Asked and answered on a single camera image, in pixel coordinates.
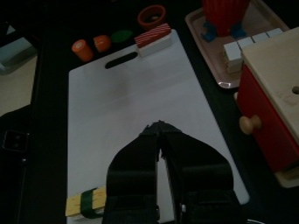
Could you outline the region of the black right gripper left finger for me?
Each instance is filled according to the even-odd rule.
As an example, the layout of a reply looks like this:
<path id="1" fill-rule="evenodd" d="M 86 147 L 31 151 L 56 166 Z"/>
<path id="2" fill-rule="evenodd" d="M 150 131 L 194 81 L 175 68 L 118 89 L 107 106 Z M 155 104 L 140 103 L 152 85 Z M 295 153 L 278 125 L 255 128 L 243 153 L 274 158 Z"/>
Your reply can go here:
<path id="1" fill-rule="evenodd" d="M 159 132 L 159 123 L 155 122 L 112 159 L 107 169 L 107 202 L 102 224 L 158 224 Z"/>

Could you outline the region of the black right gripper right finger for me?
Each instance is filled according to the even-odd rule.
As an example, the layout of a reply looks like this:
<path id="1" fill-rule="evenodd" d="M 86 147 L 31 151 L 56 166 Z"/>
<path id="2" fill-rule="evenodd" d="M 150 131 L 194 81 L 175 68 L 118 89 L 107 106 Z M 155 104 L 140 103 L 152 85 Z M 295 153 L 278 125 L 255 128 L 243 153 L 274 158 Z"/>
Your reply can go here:
<path id="1" fill-rule="evenodd" d="M 178 224 L 246 224 L 228 160 L 203 141 L 159 122 Z"/>

